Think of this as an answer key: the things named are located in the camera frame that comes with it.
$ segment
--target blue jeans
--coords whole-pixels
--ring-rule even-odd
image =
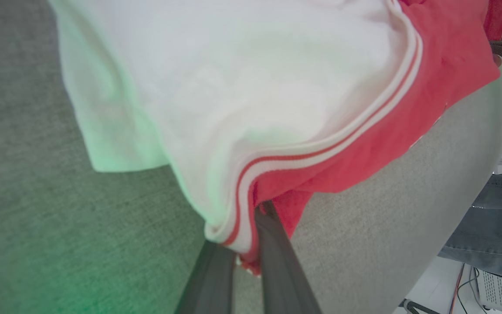
[[[438,256],[502,276],[502,175],[492,175]]]

